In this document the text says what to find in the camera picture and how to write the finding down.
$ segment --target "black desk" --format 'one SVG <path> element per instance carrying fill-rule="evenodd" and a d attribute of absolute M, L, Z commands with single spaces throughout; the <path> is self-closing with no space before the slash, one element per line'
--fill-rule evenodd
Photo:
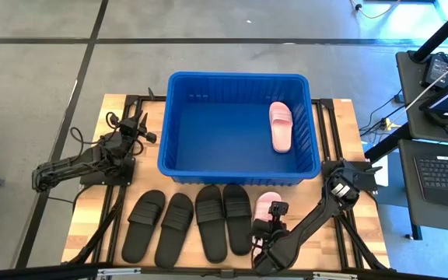
<path fill-rule="evenodd" d="M 417 64 L 411 61 L 407 52 L 396 54 L 397 68 L 401 79 L 402 93 L 406 104 L 414 100 L 425 88 L 420 85 L 420 81 L 425 71 L 425 64 Z M 448 135 L 445 131 L 431 124 L 425 115 L 419 110 L 419 105 L 424 102 L 427 96 L 433 92 L 425 93 L 422 100 L 416 102 L 411 109 L 407 111 L 408 122 L 398 128 L 383 141 L 378 143 L 365 153 L 367 159 L 372 163 L 376 162 L 387 153 L 397 148 L 399 139 L 427 139 L 439 142 L 448 142 Z"/>
<path fill-rule="evenodd" d="M 414 239 L 421 239 L 419 226 L 448 229 L 448 207 L 429 203 L 423 199 L 413 161 L 415 155 L 429 151 L 448 156 L 448 145 L 400 140 L 398 148 L 401 154 L 402 170 L 404 171 L 405 190 L 408 196 Z"/>

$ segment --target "pink slipper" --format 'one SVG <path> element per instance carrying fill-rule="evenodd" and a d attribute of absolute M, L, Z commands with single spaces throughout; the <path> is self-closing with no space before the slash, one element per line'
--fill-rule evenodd
<path fill-rule="evenodd" d="M 272 147 L 276 152 L 288 152 L 292 147 L 292 112 L 281 102 L 274 102 L 269 107 Z"/>
<path fill-rule="evenodd" d="M 269 214 L 269 207 L 273 201 L 281 201 L 281 195 L 274 191 L 266 192 L 261 195 L 255 203 L 254 219 L 260 219 L 262 221 L 269 221 L 272 219 L 272 215 Z M 252 237 L 252 243 L 255 244 L 255 236 Z M 262 245 L 262 240 L 258 240 L 258 246 Z M 253 250 L 253 256 L 256 257 L 260 253 L 260 250 Z"/>

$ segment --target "black sandal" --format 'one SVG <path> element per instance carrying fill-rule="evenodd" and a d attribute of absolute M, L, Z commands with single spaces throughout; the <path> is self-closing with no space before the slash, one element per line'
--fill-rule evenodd
<path fill-rule="evenodd" d="M 231 251 L 238 256 L 246 255 L 252 249 L 250 199 L 247 192 L 236 184 L 224 187 L 223 197 Z"/>
<path fill-rule="evenodd" d="M 162 221 L 162 232 L 155 253 L 157 267 L 174 267 L 192 220 L 193 202 L 184 194 L 175 194 L 170 199 L 169 207 Z"/>
<path fill-rule="evenodd" d="M 218 264 L 226 259 L 227 242 L 220 190 L 214 185 L 201 189 L 196 197 L 196 220 L 207 260 Z"/>
<path fill-rule="evenodd" d="M 128 218 L 128 233 L 122 247 L 124 261 L 136 264 L 145 256 L 164 207 L 165 195 L 162 191 L 147 191 L 136 202 Z"/>

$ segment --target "wooden tabletop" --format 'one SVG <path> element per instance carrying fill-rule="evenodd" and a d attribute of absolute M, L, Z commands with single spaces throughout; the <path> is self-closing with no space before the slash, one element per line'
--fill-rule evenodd
<path fill-rule="evenodd" d="M 122 115 L 124 108 L 125 95 L 107 94 L 103 99 L 100 116 L 96 124 L 94 139 L 100 135 L 111 131 L 111 128 L 105 123 L 105 115 L 112 111 L 117 116 Z M 144 102 L 144 112 L 149 113 L 147 127 L 149 131 L 154 132 L 160 139 L 163 125 L 164 102 Z M 344 158 L 351 161 L 363 161 L 364 152 L 361 146 L 357 121 L 351 100 L 334 100 L 334 112 L 338 124 L 341 147 Z M 315 117 L 317 142 L 321 159 L 323 158 L 322 145 L 320 144 L 319 128 L 317 118 Z M 324 111 L 324 119 L 327 128 L 330 127 L 327 111 Z M 331 130 L 327 130 L 331 157 L 335 158 L 334 143 L 332 141 Z M 160 226 L 157 225 L 153 237 L 148 247 L 148 251 L 138 264 L 129 264 L 122 260 L 121 251 L 124 245 L 124 239 L 128 228 L 127 218 L 134 208 L 135 202 L 149 190 L 161 190 L 166 195 L 166 201 L 169 201 L 173 194 L 181 192 L 186 194 L 192 201 L 195 200 L 197 193 L 204 187 L 198 184 L 176 184 L 170 177 L 162 175 L 157 168 L 157 156 L 159 153 L 159 143 L 151 144 L 142 140 L 145 145 L 144 152 L 136 157 L 135 174 L 131 186 L 127 188 L 125 196 L 124 209 L 121 217 L 121 226 L 118 233 L 117 248 L 115 251 L 115 265 L 130 265 L 136 267 L 155 267 L 154 257 L 156 246 L 159 241 Z M 266 191 L 278 192 L 283 201 L 289 203 L 289 212 L 284 217 L 284 222 L 288 229 L 292 229 L 300 220 L 302 220 L 320 200 L 320 190 L 322 186 L 321 175 L 312 180 L 304 180 L 295 187 L 265 187 L 265 186 L 246 186 L 245 190 L 250 197 L 252 209 L 255 201 Z M 80 249 L 87 243 L 88 239 L 94 234 L 100 219 L 103 198 L 105 195 L 105 186 L 93 186 L 85 191 L 77 201 L 72 223 L 68 232 L 67 243 L 62 255 L 63 261 L 72 259 Z M 112 204 L 115 201 L 118 187 L 115 187 Z M 376 255 L 378 260 L 390 266 L 387 256 L 387 250 L 383 241 L 378 211 L 374 201 L 365 193 L 354 207 L 357 230 L 362 239 L 366 242 L 368 248 Z M 352 255 L 352 245 L 350 237 L 345 232 L 345 246 L 347 247 L 349 265 L 354 267 L 355 262 Z M 100 260 L 106 260 L 107 243 L 110 239 L 110 229 L 103 238 L 103 249 Z M 236 256 L 228 249 L 227 258 L 220 264 L 209 263 L 204 255 L 201 244 L 200 233 L 196 219 L 193 219 L 191 227 L 187 233 L 179 260 L 176 263 L 177 268 L 241 268 L 250 269 L 250 255 Z M 326 222 L 324 226 L 315 232 L 305 242 L 301 249 L 299 257 L 292 268 L 294 270 L 339 270 L 341 269 L 338 256 L 338 249 L 334 234 L 333 219 Z"/>

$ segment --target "white cable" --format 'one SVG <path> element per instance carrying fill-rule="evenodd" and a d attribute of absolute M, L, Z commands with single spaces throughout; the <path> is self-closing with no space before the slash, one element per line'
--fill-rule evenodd
<path fill-rule="evenodd" d="M 419 93 L 418 97 L 416 97 L 414 100 L 412 100 L 412 102 L 411 102 L 408 106 L 405 107 L 405 110 L 402 111 L 401 114 L 399 114 L 399 115 L 395 118 L 395 120 L 392 121 L 392 122 L 387 126 L 387 129 L 388 129 L 389 127 L 391 127 L 392 125 L 394 125 L 394 124 L 395 124 L 395 121 L 397 121 L 400 117 L 402 117 L 402 115 L 403 115 L 405 112 L 407 112 L 407 111 L 411 108 L 411 106 L 414 105 L 414 104 L 419 100 L 419 98 L 421 98 L 421 96 L 422 96 L 423 94 L 425 94 L 429 89 L 431 89 L 431 88 L 432 88 L 432 87 L 433 87 L 439 80 L 441 80 L 441 79 L 442 79 L 443 77 L 445 77 L 447 74 L 448 74 L 448 70 L 447 70 L 447 72 L 443 73 L 438 79 L 436 79 L 434 82 L 432 82 L 432 83 L 431 83 L 425 90 L 423 90 L 421 93 Z"/>
<path fill-rule="evenodd" d="M 379 18 L 380 16 L 382 16 L 382 15 L 384 15 L 384 14 L 386 14 L 387 12 L 389 12 L 396 4 L 398 4 L 398 2 L 400 2 L 401 0 L 397 0 L 394 4 L 392 4 L 391 6 L 390 6 L 390 8 L 388 8 L 388 10 L 386 10 L 385 12 L 382 12 L 382 13 L 380 13 L 378 16 L 368 16 L 368 15 L 366 15 L 365 13 L 364 13 L 364 11 L 362 10 L 362 8 L 359 8 L 359 10 L 357 10 L 357 12 L 361 12 L 366 18 L 368 18 L 368 19 L 376 19 L 376 18 Z M 357 6 L 357 3 L 355 3 L 355 1 L 354 0 L 350 0 L 350 2 L 352 3 L 352 4 L 354 4 L 354 6 Z"/>

